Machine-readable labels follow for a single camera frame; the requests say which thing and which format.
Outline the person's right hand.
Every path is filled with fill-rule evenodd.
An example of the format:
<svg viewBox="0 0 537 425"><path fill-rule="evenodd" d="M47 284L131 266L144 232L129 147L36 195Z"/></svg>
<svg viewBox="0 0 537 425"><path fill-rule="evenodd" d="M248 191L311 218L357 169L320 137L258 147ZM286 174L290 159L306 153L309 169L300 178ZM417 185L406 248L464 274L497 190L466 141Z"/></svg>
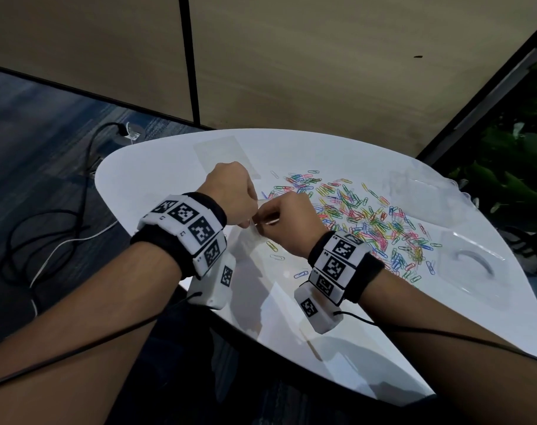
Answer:
<svg viewBox="0 0 537 425"><path fill-rule="evenodd" d="M291 196L287 210L289 228L282 237L268 239L278 243L289 253L307 259L328 229L317 215L307 194L287 192L283 195Z"/></svg>

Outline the person's left hand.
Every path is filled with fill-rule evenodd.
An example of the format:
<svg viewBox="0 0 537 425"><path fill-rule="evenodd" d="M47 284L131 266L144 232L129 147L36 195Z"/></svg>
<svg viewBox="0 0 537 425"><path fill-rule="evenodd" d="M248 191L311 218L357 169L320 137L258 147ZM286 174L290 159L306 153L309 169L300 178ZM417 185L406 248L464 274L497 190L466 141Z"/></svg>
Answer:
<svg viewBox="0 0 537 425"><path fill-rule="evenodd" d="M254 188L254 185L240 163L218 163L197 192L216 201L225 212L226 225L236 225L236 196L246 188Z"/></svg>

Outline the small clear plastic bag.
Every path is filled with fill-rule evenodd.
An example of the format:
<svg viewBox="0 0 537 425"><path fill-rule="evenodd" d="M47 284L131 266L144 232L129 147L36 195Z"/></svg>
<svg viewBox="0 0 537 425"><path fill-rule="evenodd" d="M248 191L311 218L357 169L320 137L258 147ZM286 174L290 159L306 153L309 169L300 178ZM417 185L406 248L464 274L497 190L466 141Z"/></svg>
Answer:
<svg viewBox="0 0 537 425"><path fill-rule="evenodd" d="M263 236L257 229L255 222L251 219L247 228L234 226L226 235L228 252L235 257L239 263L249 259L251 253L262 244L266 244L269 239Z"/></svg>

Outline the person's right forearm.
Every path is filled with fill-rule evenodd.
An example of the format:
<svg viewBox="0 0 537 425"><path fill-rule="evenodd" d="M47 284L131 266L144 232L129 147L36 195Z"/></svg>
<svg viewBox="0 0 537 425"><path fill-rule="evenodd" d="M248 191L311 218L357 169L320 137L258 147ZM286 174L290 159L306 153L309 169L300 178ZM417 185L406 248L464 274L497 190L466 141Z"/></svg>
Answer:
<svg viewBox="0 0 537 425"><path fill-rule="evenodd" d="M375 323L447 331L513 347L387 270L364 289L358 303ZM436 394L476 423L537 425L537 361L447 336L385 334Z"/></svg>

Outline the person's left forearm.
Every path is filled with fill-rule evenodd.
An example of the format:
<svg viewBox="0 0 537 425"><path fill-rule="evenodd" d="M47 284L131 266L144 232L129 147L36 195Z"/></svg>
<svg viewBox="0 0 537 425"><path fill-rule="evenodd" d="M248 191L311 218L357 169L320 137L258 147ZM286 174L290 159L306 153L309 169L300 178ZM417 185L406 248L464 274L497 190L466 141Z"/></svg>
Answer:
<svg viewBox="0 0 537 425"><path fill-rule="evenodd" d="M0 378L160 313L177 262L138 242L0 343ZM0 425L103 425L153 324L0 387Z"/></svg>

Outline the flat clear plastic sheet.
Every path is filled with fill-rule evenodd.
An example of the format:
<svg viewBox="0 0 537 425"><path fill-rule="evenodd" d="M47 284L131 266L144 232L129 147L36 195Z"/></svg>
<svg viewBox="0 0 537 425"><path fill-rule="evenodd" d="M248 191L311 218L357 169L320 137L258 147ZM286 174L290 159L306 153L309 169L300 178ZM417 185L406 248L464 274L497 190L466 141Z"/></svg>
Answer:
<svg viewBox="0 0 537 425"><path fill-rule="evenodd" d="M195 144L193 148L206 173L213 171L218 163L238 162L247 170L252 180L261 179L261 175L234 136L200 142Z"/></svg>

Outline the pile of colourful paper clips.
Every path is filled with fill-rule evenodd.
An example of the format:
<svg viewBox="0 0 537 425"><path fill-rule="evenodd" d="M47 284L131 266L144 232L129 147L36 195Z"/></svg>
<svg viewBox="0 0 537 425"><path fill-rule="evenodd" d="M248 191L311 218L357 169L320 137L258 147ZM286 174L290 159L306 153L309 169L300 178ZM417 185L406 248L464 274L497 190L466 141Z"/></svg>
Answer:
<svg viewBox="0 0 537 425"><path fill-rule="evenodd" d="M437 276L441 235L433 225L410 216L377 183L314 169L272 170L256 181L256 188L261 200L286 192L306 194L326 228L365 240L387 269L413 285Z"/></svg>

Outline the person's dark trousers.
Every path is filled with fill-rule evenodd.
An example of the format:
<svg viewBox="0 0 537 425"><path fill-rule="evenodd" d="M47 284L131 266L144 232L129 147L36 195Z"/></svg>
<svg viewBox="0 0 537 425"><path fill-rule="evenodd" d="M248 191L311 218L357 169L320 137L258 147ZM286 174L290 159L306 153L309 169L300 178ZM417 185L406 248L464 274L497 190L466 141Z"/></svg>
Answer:
<svg viewBox="0 0 537 425"><path fill-rule="evenodd" d="M222 325L211 312L180 305L159 319L105 425L419 425L443 412L441 400L416 392L404 370L372 350L323 336L300 344L308 359L328 362L356 393Z"/></svg>

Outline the green plant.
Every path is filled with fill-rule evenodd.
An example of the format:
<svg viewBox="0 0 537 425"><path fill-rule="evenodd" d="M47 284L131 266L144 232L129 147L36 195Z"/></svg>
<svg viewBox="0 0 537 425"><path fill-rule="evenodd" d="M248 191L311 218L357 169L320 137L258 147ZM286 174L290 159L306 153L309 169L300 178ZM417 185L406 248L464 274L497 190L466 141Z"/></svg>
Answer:
<svg viewBox="0 0 537 425"><path fill-rule="evenodd" d="M537 232L537 62L435 168L493 225Z"/></svg>

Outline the black chair base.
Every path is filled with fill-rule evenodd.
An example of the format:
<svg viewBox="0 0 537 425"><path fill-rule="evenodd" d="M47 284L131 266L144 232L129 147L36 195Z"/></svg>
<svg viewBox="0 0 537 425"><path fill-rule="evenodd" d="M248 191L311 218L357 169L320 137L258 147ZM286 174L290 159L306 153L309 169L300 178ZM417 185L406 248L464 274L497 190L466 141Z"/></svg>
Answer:
<svg viewBox="0 0 537 425"><path fill-rule="evenodd" d="M524 273L531 277L537 276L537 232L525 232L514 227L499 228L497 231Z"/></svg>

